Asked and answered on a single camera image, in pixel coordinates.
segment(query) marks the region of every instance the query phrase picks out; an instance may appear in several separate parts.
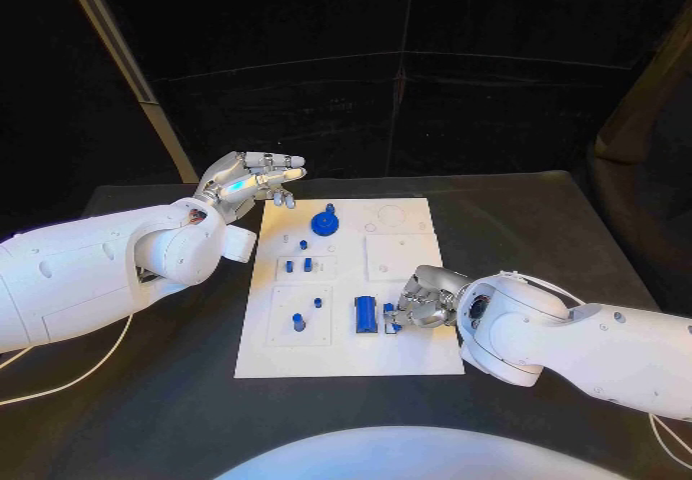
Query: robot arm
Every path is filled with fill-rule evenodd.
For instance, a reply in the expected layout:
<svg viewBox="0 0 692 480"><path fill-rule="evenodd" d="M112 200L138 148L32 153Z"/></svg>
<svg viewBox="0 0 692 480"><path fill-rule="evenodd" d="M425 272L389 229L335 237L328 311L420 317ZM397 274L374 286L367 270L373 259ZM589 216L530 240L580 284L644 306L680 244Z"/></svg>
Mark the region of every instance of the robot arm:
<svg viewBox="0 0 692 480"><path fill-rule="evenodd" d="M472 281L423 265L386 321L455 323L461 358L507 383L531 386L544 367L592 397L692 420L688 319L600 304L567 308L518 274Z"/></svg>
<svg viewBox="0 0 692 480"><path fill-rule="evenodd" d="M254 199L293 207L280 183L304 159L230 152L192 198L53 225L0 245L0 353L79 336L246 262L254 234L231 225Z"/></svg>

